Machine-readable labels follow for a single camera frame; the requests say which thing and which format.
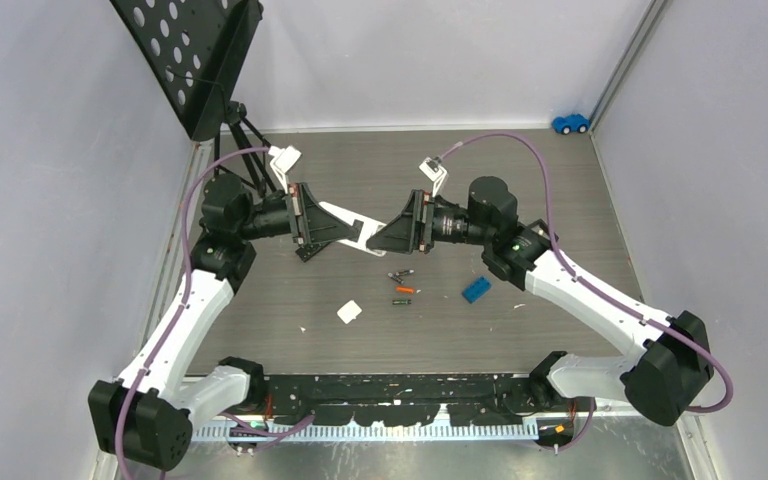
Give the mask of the white red remote control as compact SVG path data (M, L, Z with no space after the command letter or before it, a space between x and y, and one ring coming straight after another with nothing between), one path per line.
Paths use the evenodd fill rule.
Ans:
M350 235L339 240L340 244L376 257L386 254L383 250L372 249L367 245L367 242L385 226L383 222L329 202L320 202L319 206L350 227Z

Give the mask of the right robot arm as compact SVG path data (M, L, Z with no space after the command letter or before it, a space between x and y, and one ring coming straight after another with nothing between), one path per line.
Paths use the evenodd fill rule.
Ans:
M415 190L366 245L400 254L427 253L438 242L478 245L499 280L560 307L618 350L616 357L550 353L530 374L540 408L578 397L619 400L662 426L698 412L693 402L715 371L704 321L649 307L599 280L557 248L545 221L524 224L517 210L507 183L494 176L473 180L464 206Z

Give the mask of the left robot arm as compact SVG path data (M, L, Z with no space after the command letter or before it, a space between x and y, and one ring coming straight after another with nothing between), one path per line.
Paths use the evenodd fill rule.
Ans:
M118 378L97 381L88 397L100 449L161 471L181 462L194 431L209 420L232 407L253 414L267 401L262 365L237 357L221 360L194 384L183 383L254 263L254 240L289 235L302 246L319 246L355 241L363 231L358 216L316 201L305 183L257 203L231 173L205 182L199 225L172 305Z

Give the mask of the white battery cover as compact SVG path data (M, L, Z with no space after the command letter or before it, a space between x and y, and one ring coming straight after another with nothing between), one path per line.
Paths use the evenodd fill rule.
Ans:
M356 320L362 312L362 307L355 300L349 300L337 310L337 316L344 324L348 325Z

